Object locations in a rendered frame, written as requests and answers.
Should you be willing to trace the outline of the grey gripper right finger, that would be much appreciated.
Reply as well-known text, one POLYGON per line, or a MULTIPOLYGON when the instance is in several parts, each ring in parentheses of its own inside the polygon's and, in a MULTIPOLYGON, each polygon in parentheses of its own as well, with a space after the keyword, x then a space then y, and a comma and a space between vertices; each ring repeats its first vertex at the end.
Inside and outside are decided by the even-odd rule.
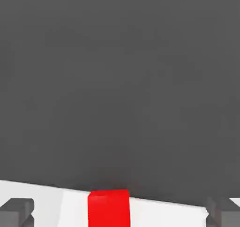
POLYGON ((240 227, 240 207, 229 198, 207 198, 206 227, 240 227))

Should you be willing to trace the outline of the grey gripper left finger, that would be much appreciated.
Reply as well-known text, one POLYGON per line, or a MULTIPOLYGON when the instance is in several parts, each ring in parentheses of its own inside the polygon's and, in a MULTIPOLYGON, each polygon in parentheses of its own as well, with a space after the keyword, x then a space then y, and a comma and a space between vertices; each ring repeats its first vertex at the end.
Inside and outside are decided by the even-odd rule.
POLYGON ((11 198, 0 207, 0 227, 34 227, 34 200, 11 198))

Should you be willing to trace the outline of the small red cube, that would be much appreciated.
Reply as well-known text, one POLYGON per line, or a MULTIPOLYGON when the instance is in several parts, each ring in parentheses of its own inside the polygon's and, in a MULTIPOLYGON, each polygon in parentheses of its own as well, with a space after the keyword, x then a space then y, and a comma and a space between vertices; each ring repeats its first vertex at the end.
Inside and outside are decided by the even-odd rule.
POLYGON ((129 192, 97 190, 88 195, 88 227, 131 227, 129 192))

